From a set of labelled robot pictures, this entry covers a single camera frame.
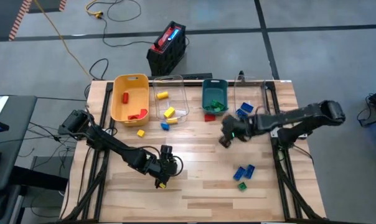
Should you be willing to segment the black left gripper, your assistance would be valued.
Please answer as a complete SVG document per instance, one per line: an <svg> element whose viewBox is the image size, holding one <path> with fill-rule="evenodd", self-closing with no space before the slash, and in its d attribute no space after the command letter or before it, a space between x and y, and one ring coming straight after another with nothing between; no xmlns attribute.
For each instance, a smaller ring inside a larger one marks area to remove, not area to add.
<svg viewBox="0 0 376 224"><path fill-rule="evenodd" d="M156 159L153 163L150 163L147 173L154 177L156 189L159 188L159 184L165 184L167 187L171 177L177 175L177 156L171 155Z"/></svg>

